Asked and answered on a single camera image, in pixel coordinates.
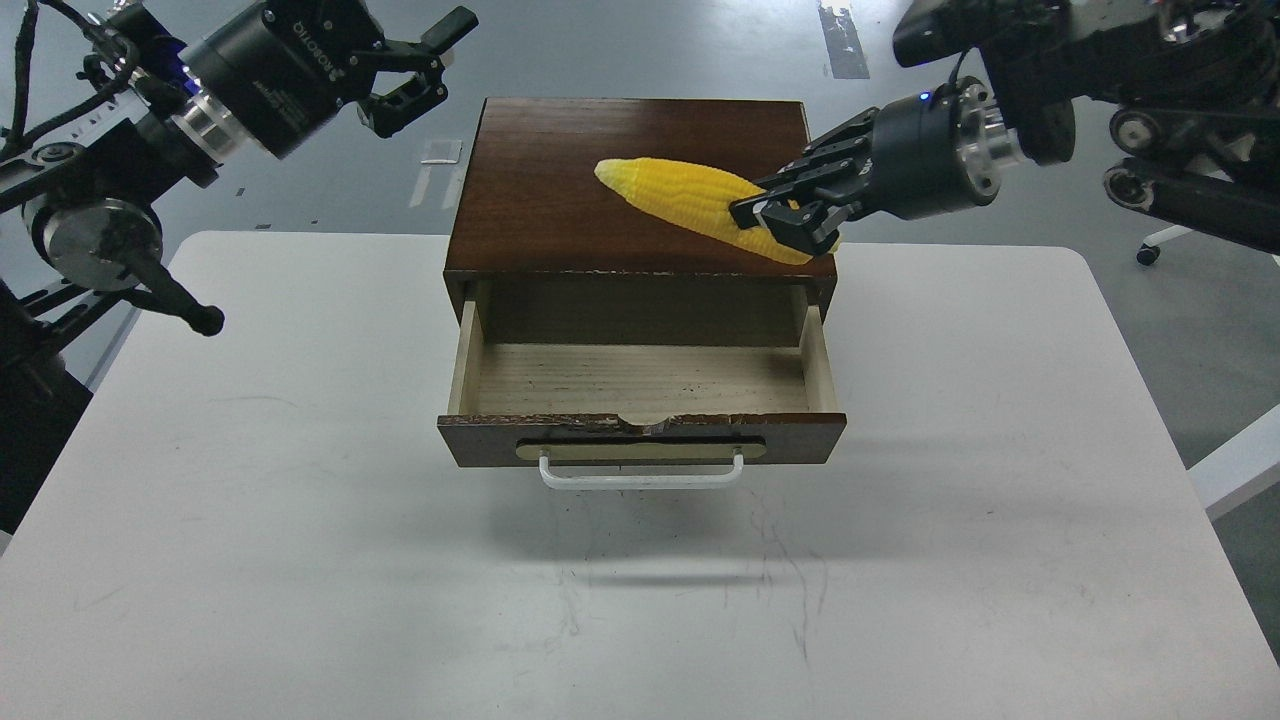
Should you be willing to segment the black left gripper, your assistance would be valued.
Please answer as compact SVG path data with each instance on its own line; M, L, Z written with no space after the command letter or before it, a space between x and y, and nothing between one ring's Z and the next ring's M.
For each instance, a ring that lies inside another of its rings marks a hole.
M180 59L257 143L285 158L357 100L380 138L438 108L448 97L444 55L477 26L472 10L456 6L407 42L387 38L362 1L252 1ZM370 94L379 72L411 77Z

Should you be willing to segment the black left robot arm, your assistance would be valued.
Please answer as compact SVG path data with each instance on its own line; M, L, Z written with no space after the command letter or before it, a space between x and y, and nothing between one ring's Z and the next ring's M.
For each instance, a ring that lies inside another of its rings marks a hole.
M28 124L42 9L91 44L93 92ZM18 211L58 278L3 288L3 532L13 536L92 397L64 348L120 304L219 334L163 264L154 204L182 181L210 186L244 145L285 158L347 106L389 138L447 100L445 55L479 24L457 6L419 38L385 36L362 1L251 1L202 41L173 36L142 3L102 19L28 1L15 33L15 96L3 131L3 210Z

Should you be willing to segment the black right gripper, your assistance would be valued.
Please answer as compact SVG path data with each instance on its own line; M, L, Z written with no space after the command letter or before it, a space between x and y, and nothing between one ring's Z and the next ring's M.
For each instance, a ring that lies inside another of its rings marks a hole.
M765 228L783 246L819 258L840 245L850 202L859 202L858 217L886 211L904 220L984 208L1002 170L1025 159L991 88L942 85L870 108L813 140L728 210L739 228ZM858 181L836 181L846 170Z

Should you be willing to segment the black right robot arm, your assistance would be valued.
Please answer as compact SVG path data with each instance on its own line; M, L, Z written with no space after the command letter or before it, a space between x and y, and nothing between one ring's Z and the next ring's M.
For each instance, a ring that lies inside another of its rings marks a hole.
M1115 108L1112 202L1277 252L1275 1L914 1L893 32L901 67L969 51L983 79L868 108L737 192L733 222L817 258L870 214L987 206L1005 167L1073 158L1088 97Z

